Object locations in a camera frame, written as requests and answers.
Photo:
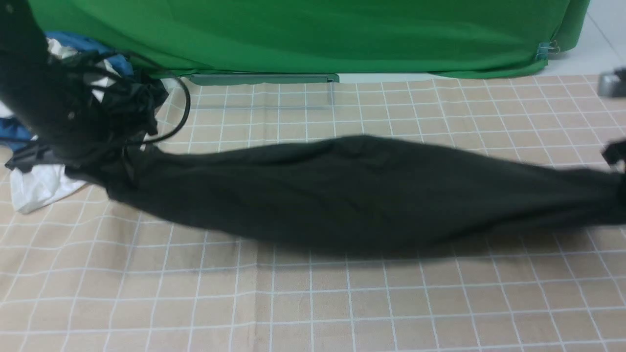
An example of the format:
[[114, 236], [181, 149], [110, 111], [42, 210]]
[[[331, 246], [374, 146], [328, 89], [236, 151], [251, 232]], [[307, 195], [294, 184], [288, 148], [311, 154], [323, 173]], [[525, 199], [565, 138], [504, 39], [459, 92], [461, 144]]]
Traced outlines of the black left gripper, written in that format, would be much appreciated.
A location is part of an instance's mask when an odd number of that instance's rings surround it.
[[161, 80], [152, 78], [131, 82], [127, 87], [114, 83], [105, 88], [100, 107], [104, 110], [105, 126], [110, 136], [94, 145], [87, 156], [70, 160], [58, 156], [46, 142], [28, 142], [13, 152], [5, 166], [30, 172], [34, 166], [60, 164], [78, 169], [98, 163], [114, 162], [125, 151], [125, 143], [140, 142], [144, 136], [155, 136], [157, 109], [165, 103], [168, 92]]

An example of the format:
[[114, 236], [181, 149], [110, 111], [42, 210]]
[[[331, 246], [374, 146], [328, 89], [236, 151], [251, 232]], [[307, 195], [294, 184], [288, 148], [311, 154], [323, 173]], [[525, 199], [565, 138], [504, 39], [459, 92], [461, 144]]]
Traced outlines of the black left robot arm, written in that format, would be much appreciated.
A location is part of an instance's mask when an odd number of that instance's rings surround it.
[[157, 133], [155, 110], [165, 89], [107, 69], [115, 55], [56, 57], [28, 2], [1, 2], [1, 101], [37, 137], [11, 167], [59, 164], [70, 176], [129, 176], [165, 158], [144, 141]]

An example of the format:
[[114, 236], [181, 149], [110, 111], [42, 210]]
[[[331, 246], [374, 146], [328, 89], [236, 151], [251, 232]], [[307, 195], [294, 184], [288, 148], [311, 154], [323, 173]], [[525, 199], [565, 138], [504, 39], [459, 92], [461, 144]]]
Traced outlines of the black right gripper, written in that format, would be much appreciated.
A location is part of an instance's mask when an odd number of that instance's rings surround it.
[[602, 158], [613, 170], [626, 171], [626, 140], [610, 142], [602, 150]]

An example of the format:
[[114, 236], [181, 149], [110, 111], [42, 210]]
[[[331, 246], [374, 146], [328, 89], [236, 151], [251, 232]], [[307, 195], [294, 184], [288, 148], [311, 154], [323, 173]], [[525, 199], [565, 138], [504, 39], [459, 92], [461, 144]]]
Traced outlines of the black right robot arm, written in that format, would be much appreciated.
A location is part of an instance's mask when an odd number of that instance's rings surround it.
[[[602, 73], [599, 76], [597, 94], [603, 98], [625, 98], [626, 97], [626, 69], [620, 67], [613, 71]], [[602, 152], [602, 157], [606, 163], [616, 168], [619, 163], [626, 160], [626, 141], [609, 142]]]

